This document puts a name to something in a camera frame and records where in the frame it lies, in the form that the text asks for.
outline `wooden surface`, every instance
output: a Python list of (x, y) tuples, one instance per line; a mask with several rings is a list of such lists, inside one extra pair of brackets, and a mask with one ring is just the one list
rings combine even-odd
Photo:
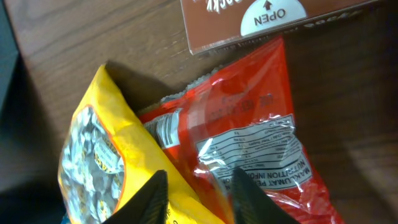
[[(249, 49), (192, 56), (179, 0), (6, 0), (55, 146), (96, 69), (133, 109)], [(289, 34), (297, 136), (347, 223), (398, 222), (397, 29), (391, 7)]]

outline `cardboard box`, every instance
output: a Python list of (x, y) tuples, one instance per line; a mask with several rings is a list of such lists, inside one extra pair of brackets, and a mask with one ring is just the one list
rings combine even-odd
[(191, 54), (346, 19), (381, 0), (181, 0)]

